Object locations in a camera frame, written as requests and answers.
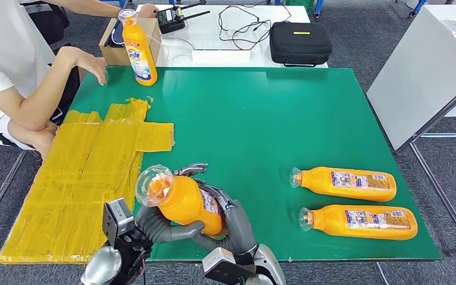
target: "black zipper case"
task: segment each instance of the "black zipper case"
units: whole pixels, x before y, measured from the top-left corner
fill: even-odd
[[[285,65],[319,65],[330,58],[333,44],[317,23],[277,22],[270,29],[272,60]]]

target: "bottle label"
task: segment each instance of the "bottle label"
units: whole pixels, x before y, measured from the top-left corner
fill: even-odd
[[[362,210],[346,210],[347,227],[351,229],[411,229],[404,211],[382,211],[374,214]]]
[[[213,214],[218,214],[219,216],[221,216],[216,199],[212,197],[212,195],[209,194],[209,192],[202,189],[200,189],[200,195],[202,196],[202,200],[204,200],[204,209]]]
[[[389,191],[391,189],[389,177],[383,174],[356,176],[349,172],[331,172],[331,182],[335,187],[350,187],[356,189],[370,189]]]
[[[151,73],[149,64],[144,54],[131,43],[125,43],[125,45],[135,77],[141,80],[150,80]]]

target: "yellow plastic sheet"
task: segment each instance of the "yellow plastic sheet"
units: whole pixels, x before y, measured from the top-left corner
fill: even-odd
[[[173,124],[143,122],[149,104],[70,111],[1,249],[0,263],[86,263],[105,242],[103,204],[133,206],[142,151],[169,151]]]

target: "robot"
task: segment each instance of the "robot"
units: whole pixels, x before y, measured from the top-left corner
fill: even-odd
[[[174,175],[204,173],[208,164],[194,163]],[[239,201],[225,192],[195,179],[200,189],[219,203],[227,235],[215,240],[201,233],[196,221],[172,226],[158,207],[142,206],[135,219],[123,198],[104,204],[102,229],[107,242],[88,262],[79,285],[127,285],[144,274],[144,262],[155,243],[192,239],[209,254],[202,260],[206,278],[224,284],[286,285],[284,273],[269,247],[257,243],[249,219]]]

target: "black cable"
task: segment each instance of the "black cable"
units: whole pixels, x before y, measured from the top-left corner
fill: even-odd
[[[247,11],[247,10],[244,10],[242,9],[241,7],[246,7],[246,8],[253,8],[259,4],[262,4],[262,3],[265,3],[267,0],[264,0],[264,1],[261,1],[261,2],[258,2],[256,3],[255,5],[228,5],[225,9],[223,9],[221,12],[219,12],[219,17],[217,19],[218,21],[218,25],[219,25],[219,39],[221,41],[224,41],[224,42],[233,42],[233,44],[239,49],[239,50],[252,50],[257,44],[261,43],[262,41],[264,41],[266,38],[269,37],[270,35],[270,30],[272,29],[272,23],[270,20],[265,20],[265,21],[260,21],[259,20],[259,17],[256,16],[255,14]],[[291,17],[291,13],[289,12],[289,10],[287,9],[287,7],[284,5],[284,3],[282,2],[282,6],[284,7],[284,9],[286,9],[287,11],[287,18],[280,22],[280,23],[283,23],[283,22],[288,22],[288,19]],[[226,28],[223,27],[223,19],[221,17],[222,13],[224,13],[227,9],[229,8],[237,8],[253,17],[256,18],[256,21],[248,24],[248,25],[245,25],[239,29],[237,29],[235,32],[233,32],[232,34],[232,38],[231,39],[223,39],[221,37],[221,33],[223,31],[228,31]],[[247,40],[247,39],[235,39],[235,35],[236,34],[242,34],[242,33],[246,33],[247,31],[249,31],[249,29],[253,26],[255,26],[255,28],[252,29],[252,31],[256,31],[258,28],[260,28],[261,26],[263,26],[264,24],[268,24],[268,30],[257,40],[257,41],[251,41],[251,40]],[[248,43],[252,43],[253,45],[249,48],[249,49],[243,49],[241,48],[239,45],[237,45],[237,41],[240,41],[240,42],[248,42]]]

